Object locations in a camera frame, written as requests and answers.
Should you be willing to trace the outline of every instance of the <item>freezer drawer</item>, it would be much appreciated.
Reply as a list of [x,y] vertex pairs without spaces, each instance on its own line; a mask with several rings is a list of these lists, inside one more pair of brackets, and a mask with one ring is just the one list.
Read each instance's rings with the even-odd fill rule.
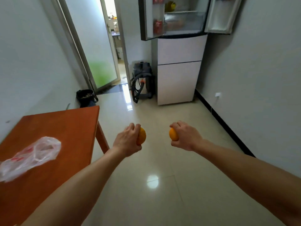
[[192,101],[200,67],[200,61],[159,65],[158,105]]
[[158,39],[158,65],[201,61],[207,35],[181,38]]

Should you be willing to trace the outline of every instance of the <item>orange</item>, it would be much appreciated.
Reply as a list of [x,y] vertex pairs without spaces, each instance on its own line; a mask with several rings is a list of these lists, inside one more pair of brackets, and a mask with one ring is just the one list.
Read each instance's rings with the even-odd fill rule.
[[145,140],[146,140],[146,132],[143,128],[140,128],[136,144],[141,145],[144,143]]
[[175,131],[174,128],[171,128],[169,131],[169,137],[171,138],[171,140],[173,141],[178,141],[179,140],[179,136],[177,134],[177,132]]

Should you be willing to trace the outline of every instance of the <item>plastic bag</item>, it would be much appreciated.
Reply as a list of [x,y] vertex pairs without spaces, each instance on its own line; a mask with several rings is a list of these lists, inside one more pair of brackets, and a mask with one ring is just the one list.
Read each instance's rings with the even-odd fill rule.
[[0,182],[12,181],[29,169],[55,159],[60,149],[61,142],[56,138],[40,138],[0,164]]

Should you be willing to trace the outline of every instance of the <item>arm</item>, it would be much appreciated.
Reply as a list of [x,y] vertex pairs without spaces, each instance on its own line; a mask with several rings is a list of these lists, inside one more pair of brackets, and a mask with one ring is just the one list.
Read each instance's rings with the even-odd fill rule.
[[139,124],[126,127],[117,135],[113,148],[62,184],[21,226],[81,225],[115,168],[141,150],[136,144],[139,130]]
[[203,156],[286,225],[301,225],[301,179],[257,158],[217,146],[178,121],[171,145]]

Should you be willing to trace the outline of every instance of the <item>table leg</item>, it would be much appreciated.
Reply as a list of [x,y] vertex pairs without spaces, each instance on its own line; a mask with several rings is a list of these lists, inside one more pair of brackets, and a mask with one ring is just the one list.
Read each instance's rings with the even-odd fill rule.
[[96,127],[96,135],[95,135],[100,148],[102,149],[103,153],[106,153],[109,150],[109,145],[106,140],[106,137],[104,136],[104,133],[100,127],[100,123],[98,122],[97,127]]

